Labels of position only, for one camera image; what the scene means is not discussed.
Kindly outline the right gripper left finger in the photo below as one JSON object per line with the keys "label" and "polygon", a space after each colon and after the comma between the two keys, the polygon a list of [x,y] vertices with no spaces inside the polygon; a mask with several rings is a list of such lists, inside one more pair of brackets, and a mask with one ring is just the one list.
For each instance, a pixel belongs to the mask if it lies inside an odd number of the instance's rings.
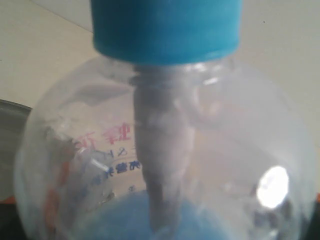
{"label": "right gripper left finger", "polygon": [[12,195],[0,202],[0,240],[23,239],[24,230]]}

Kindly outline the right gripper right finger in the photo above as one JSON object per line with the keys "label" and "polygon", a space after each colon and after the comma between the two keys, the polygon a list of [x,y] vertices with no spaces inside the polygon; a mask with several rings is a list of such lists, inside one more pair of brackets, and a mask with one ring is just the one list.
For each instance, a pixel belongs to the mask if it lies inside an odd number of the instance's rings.
{"label": "right gripper right finger", "polygon": [[320,194],[317,194],[316,208],[309,229],[310,240],[320,240]]}

